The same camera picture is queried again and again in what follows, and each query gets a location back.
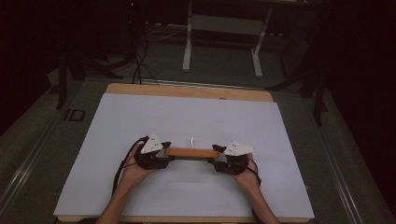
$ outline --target dark background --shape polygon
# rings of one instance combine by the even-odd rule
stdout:
[[[71,39],[83,37],[75,39],[75,44],[91,57],[105,59],[108,53],[123,54],[128,49],[127,43],[120,42],[125,20],[120,17],[122,5],[115,3],[121,1],[92,2],[102,10],[108,8],[102,12],[104,17],[94,17],[88,0],[0,3],[0,134],[50,87],[46,74],[58,67],[59,27],[64,27],[63,32]],[[187,1],[145,3],[147,21],[185,23]],[[253,4],[247,13],[260,17],[256,9]],[[326,87],[332,91],[394,216],[395,10],[396,4],[385,0],[340,1],[319,27],[321,35],[317,36],[317,54],[326,55],[330,70]],[[289,15],[287,9],[276,10],[268,33],[288,36],[290,28],[285,21]]]

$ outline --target floor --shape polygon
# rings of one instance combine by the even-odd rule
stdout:
[[[211,34],[194,34],[191,70],[182,72],[185,34],[178,27],[170,29],[169,34],[179,33],[167,38],[163,33],[148,36],[148,51],[141,64],[143,84],[264,91],[285,80],[279,57],[287,41],[282,36],[265,37],[260,52],[264,78],[257,79],[248,39],[228,44],[218,38],[211,40]],[[294,61],[286,64],[287,72],[299,60],[298,50],[292,51],[288,57]],[[139,55],[144,56],[142,49]],[[131,82],[135,69],[133,63],[116,70],[124,76],[121,80],[92,71],[84,81],[69,78],[69,96],[63,109],[55,109],[57,95],[47,92],[1,136],[1,223],[62,223],[52,213],[101,96],[111,82]],[[56,75],[56,70],[49,74],[53,82]],[[279,105],[316,216],[308,223],[396,223],[332,94],[325,92],[328,112],[322,113],[323,126],[319,127],[313,119],[313,99],[300,97],[300,86],[295,83],[271,93]],[[86,116],[79,122],[64,120],[67,109],[85,110]],[[10,181],[22,173],[21,165],[29,169],[15,185]],[[18,187],[12,190],[9,186]]]

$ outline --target table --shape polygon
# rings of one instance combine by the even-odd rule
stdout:
[[[189,0],[188,19],[187,19],[187,41],[184,51],[182,71],[190,71],[191,64],[191,32],[195,30],[206,30],[215,32],[224,32],[242,35],[256,35],[258,37],[256,45],[251,49],[251,57],[253,61],[254,72],[257,78],[263,77],[262,68],[259,59],[259,51],[262,47],[262,41],[268,27],[269,20],[273,13],[274,6],[288,7],[306,7],[323,9],[325,4],[318,4],[317,1],[297,1],[297,0],[260,0],[268,5],[266,9],[265,19],[263,21],[244,20],[235,18],[224,18],[217,16],[198,15],[192,12],[192,0]]]
[[[75,165],[67,178],[54,215],[61,221],[78,221],[84,217],[100,215],[110,198],[112,178],[124,156],[124,149],[129,149],[130,141],[128,139],[133,138],[131,139],[133,142],[137,139],[132,137],[135,133],[141,135],[140,131],[147,133],[150,129],[156,129],[158,131],[157,134],[160,139],[163,138],[163,141],[170,140],[173,142],[173,146],[184,147],[183,139],[186,136],[181,135],[186,135],[185,133],[187,133],[187,136],[191,136],[189,132],[194,132],[194,126],[205,123],[205,125],[212,125],[212,127],[216,127],[215,129],[223,132],[225,130],[227,132],[225,133],[226,136],[250,139],[249,142],[262,142],[263,146],[260,146],[260,148],[264,148],[262,154],[254,155],[259,167],[263,168],[261,172],[261,177],[264,179],[262,189],[265,189],[264,196],[270,206],[272,205],[273,211],[276,214],[280,214],[278,217],[282,222],[305,222],[309,218],[313,218],[312,207],[292,153],[290,142],[282,140],[284,139],[282,136],[287,138],[287,134],[283,123],[279,123],[279,120],[281,121],[280,113],[278,113],[277,105],[272,102],[271,94],[266,91],[129,84],[109,85],[92,121]],[[186,123],[188,123],[190,118],[186,117],[187,119],[184,119],[183,114],[175,115],[175,111],[172,110],[184,108],[185,113],[189,114],[193,113],[192,111],[197,111],[196,108],[193,108],[195,105],[197,108],[201,108],[195,115],[201,116],[204,114],[210,121],[199,118],[196,121],[192,121],[193,126],[189,126]],[[219,112],[216,112],[217,110],[211,111],[210,109],[217,105],[229,108],[228,112],[220,113],[220,116],[216,116]],[[266,127],[264,128],[265,133],[249,133],[241,131],[246,131],[246,127],[242,127],[241,130],[235,130],[233,129],[234,124],[219,120],[226,117],[233,118],[232,113],[239,117],[239,111],[230,110],[235,105],[242,105],[240,109],[244,111],[244,115],[247,115],[247,119],[234,121],[238,127],[243,126],[246,122],[249,122],[248,127],[252,127],[258,124],[257,120],[261,119],[257,115],[261,113],[270,114],[268,111],[271,110],[277,112],[276,116],[271,118],[263,116],[265,120],[264,126]],[[142,108],[152,106],[158,106],[161,110],[147,109],[141,115],[137,114],[137,111]],[[252,110],[251,108],[260,108],[260,110]],[[156,119],[155,122],[149,123],[148,120],[153,119],[153,115],[158,113],[161,116],[166,115],[166,118]],[[182,129],[183,133],[172,133],[172,130],[178,125],[172,122],[175,119],[172,118],[172,115],[175,115],[175,118],[183,125],[187,125],[189,129]],[[138,126],[139,129],[131,129],[131,123],[125,126],[122,125],[128,122],[134,122],[134,126]],[[224,136],[222,134],[214,136],[211,132],[205,132],[194,133],[193,136],[197,136],[197,138],[194,138],[196,139],[195,145],[197,148],[200,148],[200,146],[206,148],[209,143],[223,145],[222,139]],[[274,138],[274,136],[279,141],[267,141],[267,138]],[[133,200],[125,207],[121,221],[253,221],[250,216],[250,208],[247,206],[248,201],[233,180],[227,175],[214,172],[213,167],[209,166],[207,162],[172,161],[165,170],[149,176],[139,188],[132,193],[131,197]],[[273,194],[277,195],[275,199],[272,199]]]

